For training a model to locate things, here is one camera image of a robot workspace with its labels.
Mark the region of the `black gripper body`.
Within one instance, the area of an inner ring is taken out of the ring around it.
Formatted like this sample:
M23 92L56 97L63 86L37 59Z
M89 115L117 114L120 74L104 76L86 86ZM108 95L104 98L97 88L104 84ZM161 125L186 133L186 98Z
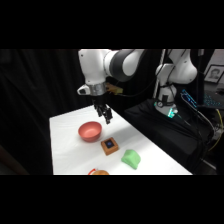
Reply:
M107 104L107 97L105 94L99 96L93 96L92 102L95 109L105 109Z

